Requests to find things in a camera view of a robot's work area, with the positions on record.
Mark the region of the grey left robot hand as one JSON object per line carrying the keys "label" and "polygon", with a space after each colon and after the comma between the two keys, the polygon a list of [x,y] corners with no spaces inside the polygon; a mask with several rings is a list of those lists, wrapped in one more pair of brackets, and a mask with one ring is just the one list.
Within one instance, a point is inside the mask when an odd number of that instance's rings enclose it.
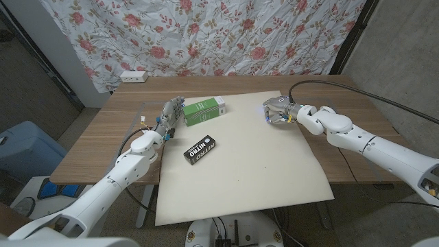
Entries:
{"label": "grey left robot hand", "polygon": [[184,102],[183,96],[175,97],[166,102],[152,130],[164,136],[174,128],[176,122],[183,115]]}

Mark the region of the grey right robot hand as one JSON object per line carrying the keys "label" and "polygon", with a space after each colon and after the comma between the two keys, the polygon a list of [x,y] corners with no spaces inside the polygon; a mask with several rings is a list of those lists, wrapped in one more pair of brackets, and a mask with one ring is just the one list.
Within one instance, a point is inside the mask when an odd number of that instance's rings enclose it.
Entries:
{"label": "grey right robot hand", "polygon": [[290,102],[287,96],[272,97],[263,103],[265,120],[269,124],[294,123],[300,109],[301,105]]}

